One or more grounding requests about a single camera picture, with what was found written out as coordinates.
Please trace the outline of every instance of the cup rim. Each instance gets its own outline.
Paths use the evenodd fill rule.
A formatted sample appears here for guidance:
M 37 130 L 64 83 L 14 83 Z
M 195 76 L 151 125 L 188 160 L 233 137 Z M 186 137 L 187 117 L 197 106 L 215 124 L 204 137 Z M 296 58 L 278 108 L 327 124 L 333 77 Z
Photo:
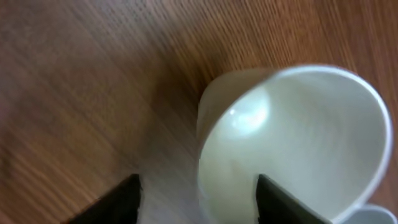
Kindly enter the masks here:
M 386 135 L 384 139 L 385 143 L 384 143 L 383 155 L 381 160 L 379 161 L 379 167 L 377 168 L 377 171 L 374 173 L 372 180 L 370 181 L 370 183 L 368 183 L 368 186 L 361 193 L 361 195 L 351 205 L 349 205 L 349 207 L 345 211 L 343 211 L 337 217 L 331 220 L 333 223 L 341 223 L 342 221 L 349 218 L 351 214 L 353 214 L 358 208 L 361 208 L 369 200 L 373 192 L 379 186 L 381 180 L 384 178 L 384 174 L 386 173 L 392 154 L 392 132 L 393 132 L 392 121 L 387 106 L 383 101 L 383 99 L 381 98 L 381 96 L 379 95 L 379 93 L 367 81 L 365 81 L 361 77 L 357 76 L 355 73 L 348 71 L 346 69 L 330 65 L 299 65 L 276 71 L 276 73 L 270 77 L 270 80 L 298 75 L 300 73 L 305 73 L 305 72 L 332 73 L 334 75 L 339 75 L 341 77 L 348 78 L 360 84 L 377 101 L 377 104 L 383 115 Z
M 369 204 L 366 204 L 363 207 L 357 209 L 356 212 L 367 212 L 367 211 L 375 211 L 375 212 L 379 212 L 379 213 L 385 213 L 391 218 L 393 224 L 398 224 L 397 217 L 390 210 L 388 210 L 382 206 L 379 206 L 379 205 L 369 203 Z

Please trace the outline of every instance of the wooden table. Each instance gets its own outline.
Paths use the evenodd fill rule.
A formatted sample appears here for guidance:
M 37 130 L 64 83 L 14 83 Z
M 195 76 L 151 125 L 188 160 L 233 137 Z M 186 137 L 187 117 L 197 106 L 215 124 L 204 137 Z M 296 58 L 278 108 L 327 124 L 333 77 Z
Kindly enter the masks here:
M 197 105 L 218 75 L 327 63 L 398 112 L 395 0 L 0 1 L 0 223 L 66 220 L 130 173 L 141 223 L 203 223 Z M 372 198 L 398 214 L 398 151 Z

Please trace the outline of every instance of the white cup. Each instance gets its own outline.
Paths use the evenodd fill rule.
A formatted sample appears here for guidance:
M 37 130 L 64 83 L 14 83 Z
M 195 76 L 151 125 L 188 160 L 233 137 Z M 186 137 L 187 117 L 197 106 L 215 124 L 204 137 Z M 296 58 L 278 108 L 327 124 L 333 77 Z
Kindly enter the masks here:
M 357 210 L 344 224 L 397 224 L 397 218 L 387 209 L 367 204 Z
M 214 223 L 256 221 L 258 174 L 343 223 L 362 212 L 392 151 L 391 119 L 376 90 L 324 65 L 218 77 L 200 100 L 197 136 L 200 203 Z

